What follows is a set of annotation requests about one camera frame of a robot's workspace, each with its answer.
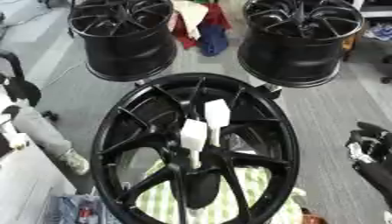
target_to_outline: floor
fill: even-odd
[[[46,11],[34,0],[0,1],[0,10],[6,13],[9,24]],[[99,80],[87,71],[82,39],[67,35],[67,13],[65,7],[54,8],[43,17],[10,29],[0,47],[20,56],[27,79],[43,91],[38,109],[59,113],[59,131],[88,157],[100,120],[134,85]],[[198,71],[253,82],[238,63],[233,63],[243,29],[243,25],[234,24],[230,47],[214,58],[201,56],[197,49],[183,51],[178,45],[175,62],[160,75]],[[380,62],[388,50],[392,51],[389,44],[363,39],[350,62],[342,64],[337,79],[321,87],[285,88],[278,101],[301,145],[297,186],[307,191],[306,205],[332,224],[383,223],[387,207],[379,193],[351,168],[344,143],[358,121],[392,130],[392,87],[379,82],[392,69]],[[0,68],[9,70],[3,62]],[[81,193],[91,190],[91,178],[64,172]]]

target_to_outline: gray pants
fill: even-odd
[[[21,107],[13,124],[19,132],[27,134],[35,144],[44,148],[45,152],[55,158],[63,155],[72,147],[35,108],[19,103]]]

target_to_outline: green checkered cloth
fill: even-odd
[[[158,171],[164,163],[157,161],[147,172],[146,176]],[[235,168],[235,173],[250,206],[259,199],[269,183],[270,172],[263,168]],[[304,196],[304,192],[295,189],[280,210],[274,215],[271,224],[302,224],[301,207],[292,199],[293,194]],[[156,185],[144,192],[137,199],[137,207],[149,216],[165,223],[179,223],[177,201],[172,195],[169,181]],[[188,209],[190,224],[215,224],[229,221],[238,214],[238,206],[228,182],[221,178],[220,191],[215,201],[199,210]]]

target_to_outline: sneaker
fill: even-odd
[[[85,175],[90,170],[89,162],[75,150],[69,150],[60,156],[59,160],[65,162],[78,175]]]

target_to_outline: white block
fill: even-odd
[[[230,124],[230,108],[223,99],[206,102],[204,115],[211,129],[225,127]]]
[[[202,151],[207,140],[207,124],[187,119],[181,132],[181,146],[192,151]]]

